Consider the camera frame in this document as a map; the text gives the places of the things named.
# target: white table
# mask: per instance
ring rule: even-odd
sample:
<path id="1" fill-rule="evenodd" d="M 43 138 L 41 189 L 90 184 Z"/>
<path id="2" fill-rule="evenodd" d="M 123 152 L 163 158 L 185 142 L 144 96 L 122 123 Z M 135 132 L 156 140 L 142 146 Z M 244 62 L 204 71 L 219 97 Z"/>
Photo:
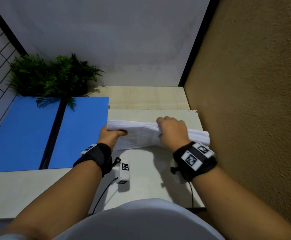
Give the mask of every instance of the white table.
<path id="1" fill-rule="evenodd" d="M 183 120 L 189 129 L 202 130 L 196 111 L 191 110 L 121 110 L 109 109 L 109 120 L 153 122 L 159 116 Z M 112 157 L 128 159 L 131 168 L 130 183 L 112 184 L 99 202 L 96 212 L 110 209 L 129 201 L 147 198 L 162 198 L 180 206 L 191 207 L 191 190 L 188 184 L 174 182 L 169 162 L 172 154 L 158 147 L 114 151 Z M 21 210 L 55 183 L 71 168 L 46 169 L 0 173 L 0 218 L 15 218 Z M 111 172 L 102 179 L 90 213 L 100 195 L 114 178 Z M 194 191 L 195 207 L 203 207 Z"/>

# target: beige wall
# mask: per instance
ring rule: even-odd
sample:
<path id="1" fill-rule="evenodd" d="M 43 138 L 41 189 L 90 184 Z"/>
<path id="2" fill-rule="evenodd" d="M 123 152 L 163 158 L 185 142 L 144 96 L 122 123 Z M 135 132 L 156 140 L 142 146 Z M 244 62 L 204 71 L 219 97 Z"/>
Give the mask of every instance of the beige wall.
<path id="1" fill-rule="evenodd" d="M 291 221 L 291 0 L 221 0 L 185 92 L 222 167 Z"/>

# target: green fern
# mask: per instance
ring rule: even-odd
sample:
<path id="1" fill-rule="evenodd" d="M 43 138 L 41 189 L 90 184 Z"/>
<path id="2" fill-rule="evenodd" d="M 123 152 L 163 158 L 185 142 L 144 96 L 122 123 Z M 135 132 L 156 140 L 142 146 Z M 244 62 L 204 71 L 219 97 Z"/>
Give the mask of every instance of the green fern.
<path id="1" fill-rule="evenodd" d="M 103 72 L 87 61 L 79 61 L 74 53 L 71 57 L 58 56 L 55 61 L 48 62 L 39 55 L 23 56 L 10 66 L 10 87 L 17 94 L 38 97 L 38 107 L 64 99 L 72 110 L 76 106 L 73 98 L 76 91 L 87 81 L 96 82 Z"/>

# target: blue board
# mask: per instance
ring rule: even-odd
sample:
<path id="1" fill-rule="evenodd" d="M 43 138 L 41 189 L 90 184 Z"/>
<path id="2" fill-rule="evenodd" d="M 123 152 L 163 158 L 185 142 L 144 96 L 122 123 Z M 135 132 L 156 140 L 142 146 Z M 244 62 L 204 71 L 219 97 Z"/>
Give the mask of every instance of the blue board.
<path id="1" fill-rule="evenodd" d="M 15 98 L 0 128 L 0 172 L 39 169 L 59 104 Z"/>
<path id="2" fill-rule="evenodd" d="M 76 103 L 65 110 L 48 169 L 71 168 L 108 121 L 109 97 L 76 97 Z"/>

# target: white paper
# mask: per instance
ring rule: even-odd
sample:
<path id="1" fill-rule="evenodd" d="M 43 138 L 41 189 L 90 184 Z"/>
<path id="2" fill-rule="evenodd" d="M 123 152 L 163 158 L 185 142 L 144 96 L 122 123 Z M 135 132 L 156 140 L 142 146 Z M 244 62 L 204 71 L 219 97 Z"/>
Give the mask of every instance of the white paper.
<path id="1" fill-rule="evenodd" d="M 127 136 L 120 137 L 115 145 L 115 149 L 133 149 L 148 146 L 164 147 L 159 139 L 161 129 L 157 123 L 145 123 L 125 120 L 110 120 L 107 124 L 108 130 L 125 130 Z M 200 142 L 203 145 L 210 145 L 209 133 L 202 130 L 188 129 L 191 141 Z"/>

